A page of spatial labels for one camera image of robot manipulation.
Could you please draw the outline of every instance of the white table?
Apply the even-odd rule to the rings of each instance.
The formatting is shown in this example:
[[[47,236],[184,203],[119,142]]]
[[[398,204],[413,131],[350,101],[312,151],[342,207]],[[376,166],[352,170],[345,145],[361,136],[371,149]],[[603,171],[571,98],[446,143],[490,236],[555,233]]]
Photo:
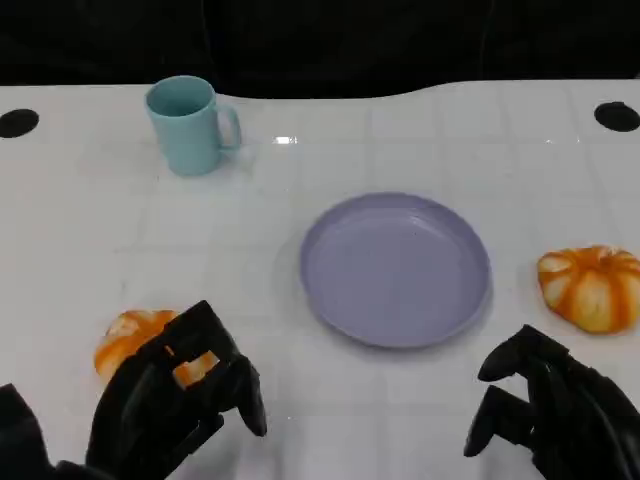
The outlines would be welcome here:
[[[486,388],[486,354],[528,322],[619,382],[640,405],[640,338],[595,338],[550,314],[534,263],[605,242],[640,254],[640,131],[593,118],[640,110],[628,82],[463,83],[371,100],[221,99],[246,146],[214,174],[173,176],[142,108],[144,86],[2,88],[1,110],[40,125],[0,139],[0,382],[37,414],[52,460],[81,462],[102,386],[96,344],[129,308],[208,299],[257,365],[267,439],[236,413],[172,478],[462,480],[537,478],[495,440],[462,457]],[[484,323],[421,352],[380,352],[308,312],[300,239],[346,197],[429,196],[478,231],[494,268]],[[524,395],[524,382],[506,388]]]

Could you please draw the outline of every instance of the white pumpkin with orange stripes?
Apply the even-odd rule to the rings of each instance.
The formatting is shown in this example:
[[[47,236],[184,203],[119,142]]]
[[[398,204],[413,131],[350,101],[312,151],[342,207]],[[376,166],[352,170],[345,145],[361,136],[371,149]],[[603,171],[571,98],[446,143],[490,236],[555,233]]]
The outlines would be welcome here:
[[[105,384],[109,383],[124,360],[156,335],[178,316],[173,310],[129,310],[119,315],[107,330],[96,350],[94,364]],[[173,371],[176,382],[182,387],[200,381],[218,363],[218,358],[207,352],[189,363],[183,363]]]
[[[640,315],[640,261],[627,251],[550,252],[538,261],[538,280],[547,306],[587,332],[620,332]]]

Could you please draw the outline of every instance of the cup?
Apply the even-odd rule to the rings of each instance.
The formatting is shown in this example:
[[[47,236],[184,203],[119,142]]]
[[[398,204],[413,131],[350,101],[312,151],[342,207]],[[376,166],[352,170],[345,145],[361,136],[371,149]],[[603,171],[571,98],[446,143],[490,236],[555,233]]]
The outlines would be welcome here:
[[[240,146],[238,114],[231,107],[216,105],[216,92],[202,78],[165,78],[147,92],[145,104],[169,168],[177,175],[209,173],[223,153]],[[219,113],[227,115],[231,123],[231,144],[222,142]]]

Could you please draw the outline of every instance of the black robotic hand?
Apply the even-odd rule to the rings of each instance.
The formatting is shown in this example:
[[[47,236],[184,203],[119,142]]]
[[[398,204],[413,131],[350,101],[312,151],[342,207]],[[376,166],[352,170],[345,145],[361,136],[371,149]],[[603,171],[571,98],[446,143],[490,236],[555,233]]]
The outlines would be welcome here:
[[[527,379],[530,403],[490,386],[465,456],[498,435],[529,448],[547,480],[640,479],[640,415],[612,380],[528,325],[491,352],[478,378],[515,373]]]
[[[180,387],[174,369],[207,352],[215,366]],[[12,385],[0,387],[0,477],[162,480],[222,427],[221,412],[233,408],[255,435],[267,433],[258,373],[203,301],[120,365],[96,409],[86,466],[53,467],[33,412]]]

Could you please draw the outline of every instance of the mug handle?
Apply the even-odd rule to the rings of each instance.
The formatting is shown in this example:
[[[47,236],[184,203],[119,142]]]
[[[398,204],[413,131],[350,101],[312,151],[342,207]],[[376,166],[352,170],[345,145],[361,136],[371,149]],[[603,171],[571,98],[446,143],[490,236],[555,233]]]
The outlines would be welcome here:
[[[240,133],[240,120],[238,119],[238,113],[227,105],[216,105],[214,108],[216,113],[224,113],[227,116],[231,123],[231,131],[233,135],[233,141],[229,145],[222,145],[220,150],[237,150],[242,145],[242,134]]]

